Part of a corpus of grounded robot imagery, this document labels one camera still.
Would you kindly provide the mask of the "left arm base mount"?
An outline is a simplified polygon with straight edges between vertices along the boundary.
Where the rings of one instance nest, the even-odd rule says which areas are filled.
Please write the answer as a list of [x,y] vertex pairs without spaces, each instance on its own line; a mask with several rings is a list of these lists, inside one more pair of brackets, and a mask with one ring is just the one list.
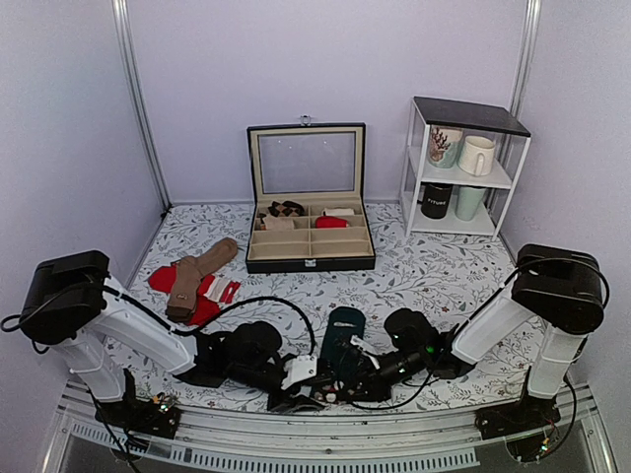
[[181,416],[175,399],[165,393],[159,393],[150,400],[139,399],[133,375],[128,369],[124,369],[123,374],[125,390],[122,399],[107,403],[98,401],[96,419],[122,428],[127,433],[174,439]]

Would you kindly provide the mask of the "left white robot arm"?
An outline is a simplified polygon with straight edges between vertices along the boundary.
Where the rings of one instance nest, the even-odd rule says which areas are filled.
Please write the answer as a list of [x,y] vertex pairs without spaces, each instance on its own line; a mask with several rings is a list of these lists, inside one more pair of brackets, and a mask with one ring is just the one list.
[[106,337],[187,385],[216,388],[230,379],[266,392],[271,412],[322,410],[301,392],[317,375],[317,357],[281,355],[282,338],[273,325],[257,320],[210,334],[178,329],[132,298],[110,276],[108,264],[98,250],[40,263],[15,327],[55,350],[124,427],[139,427],[147,409],[135,396],[131,373],[105,351]]

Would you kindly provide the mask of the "dark green christmas sock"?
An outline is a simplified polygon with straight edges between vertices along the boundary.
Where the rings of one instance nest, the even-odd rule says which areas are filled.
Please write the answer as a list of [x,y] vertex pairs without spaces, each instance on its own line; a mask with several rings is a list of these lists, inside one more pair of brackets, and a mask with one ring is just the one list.
[[[364,337],[366,317],[364,313],[356,308],[340,306],[335,308],[328,317],[327,327],[321,343],[319,359],[322,359],[322,345],[324,341],[338,337],[349,338],[352,335]],[[352,380],[355,374],[336,374],[337,385],[340,380]],[[316,400],[323,400],[326,394],[311,394]]]

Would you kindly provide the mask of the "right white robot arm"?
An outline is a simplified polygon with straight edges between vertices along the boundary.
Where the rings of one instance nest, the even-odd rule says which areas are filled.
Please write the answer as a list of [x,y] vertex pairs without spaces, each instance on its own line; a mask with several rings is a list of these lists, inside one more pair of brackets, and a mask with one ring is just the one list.
[[531,429],[548,411],[570,365],[589,335],[602,324],[610,289],[597,260],[584,252],[527,244],[516,269],[461,325],[441,332],[420,311],[392,312],[384,328],[394,347],[386,354],[363,348],[348,335],[335,344],[329,386],[343,402],[390,399],[393,385],[418,372],[439,379],[468,374],[496,345],[527,321],[546,330],[529,369],[524,397],[510,409],[510,421]]

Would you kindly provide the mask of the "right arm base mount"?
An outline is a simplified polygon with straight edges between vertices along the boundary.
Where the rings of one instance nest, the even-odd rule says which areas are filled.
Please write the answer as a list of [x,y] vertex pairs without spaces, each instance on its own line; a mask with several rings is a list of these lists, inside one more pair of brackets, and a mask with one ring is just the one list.
[[549,427],[561,420],[556,398],[541,399],[527,390],[531,370],[526,373],[519,400],[507,404],[478,409],[474,425],[483,439],[495,439],[532,429]]

